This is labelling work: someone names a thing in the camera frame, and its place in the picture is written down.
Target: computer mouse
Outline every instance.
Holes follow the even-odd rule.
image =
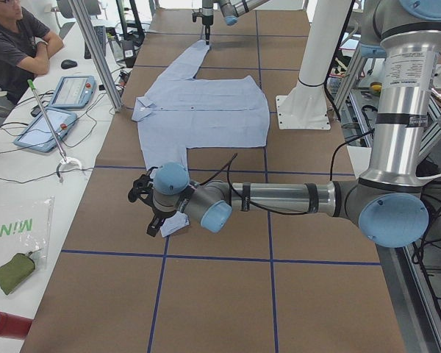
[[[68,68],[74,68],[75,66],[77,66],[76,61],[70,59],[65,59],[60,63],[60,67],[63,68],[64,70]]]

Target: blue joint cap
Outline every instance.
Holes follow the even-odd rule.
[[[441,21],[441,0],[400,0],[402,7],[415,17]]]
[[[380,46],[370,46],[369,44],[361,43],[361,56],[368,58],[385,58],[387,53]]]
[[[408,193],[388,193],[374,199],[359,215],[359,228],[374,243],[400,248],[426,231],[428,211],[422,201]]]
[[[213,204],[201,219],[201,227],[210,230],[213,233],[219,232],[232,214],[232,207],[224,200]]]
[[[161,165],[154,177],[155,190],[164,195],[181,193],[189,184],[188,170],[175,162]]]
[[[227,26],[233,26],[238,22],[238,17],[235,16],[226,16],[223,18],[227,24]]]

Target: green fabric pouch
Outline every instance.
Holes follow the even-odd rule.
[[[29,254],[16,254],[11,261],[0,267],[0,288],[10,294],[36,269],[35,262]]]

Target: table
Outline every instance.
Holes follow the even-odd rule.
[[[39,76],[35,80],[35,86],[39,93],[54,89],[60,77],[64,75],[94,75],[97,84],[101,83],[93,61],[83,58],[83,37],[77,25],[72,27],[64,43],[65,47],[51,58],[49,73],[45,76]],[[78,62],[78,66],[72,69],[62,70],[60,63],[64,59],[73,59]],[[109,44],[107,44],[107,62],[111,71],[119,68],[112,57]],[[90,104],[98,98],[99,94],[100,92],[97,90]],[[22,100],[29,97],[32,97],[30,90],[25,93]],[[10,113],[5,122],[20,121],[29,123],[33,119],[29,112],[35,105],[36,101],[34,99],[19,104]],[[76,111],[77,115],[80,116],[85,109],[86,108],[81,111]],[[69,149],[64,146],[68,155],[80,159],[84,168],[92,168],[94,166],[96,155],[110,127],[112,105],[106,95],[104,95],[95,108],[90,111],[90,114],[97,122],[91,136],[75,148]],[[86,115],[82,116],[76,126],[69,132],[65,142],[69,145],[79,142],[92,129],[94,123],[95,122]],[[10,131],[19,133],[21,128]],[[13,139],[14,137],[0,130],[0,151],[17,149],[17,146],[12,144]],[[8,154],[0,154],[0,177],[17,180],[33,179],[55,171],[60,159],[61,157],[57,149],[54,149],[48,154],[32,151],[14,151]],[[35,316],[90,175],[91,171],[84,173],[81,171],[66,173],[63,175],[64,181],[62,184],[55,175],[25,185],[0,180],[0,205],[20,204],[30,199],[43,200],[50,196],[54,197],[54,211],[46,269],[36,271],[19,289],[9,296],[5,296],[0,289],[0,311],[29,318]],[[19,352],[22,344],[23,341],[20,340],[0,338],[0,352]]]
[[[158,9],[127,107],[200,38],[190,19],[190,10]],[[238,152],[233,182],[327,183],[340,124],[280,130],[274,110],[297,82],[306,13],[252,11],[232,27],[222,20],[215,11],[196,78],[251,75],[271,110],[268,144],[191,149],[191,177],[205,180]],[[345,149],[335,167],[337,179],[354,179]],[[237,212],[215,235],[193,222],[152,238],[144,234],[151,210],[126,196],[144,170],[135,123],[115,116],[22,353],[405,351],[376,247],[349,221]]]

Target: man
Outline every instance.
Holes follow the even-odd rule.
[[[49,58],[62,47],[62,39],[20,0],[0,0],[0,88],[13,104],[26,92],[28,79],[48,73]]]

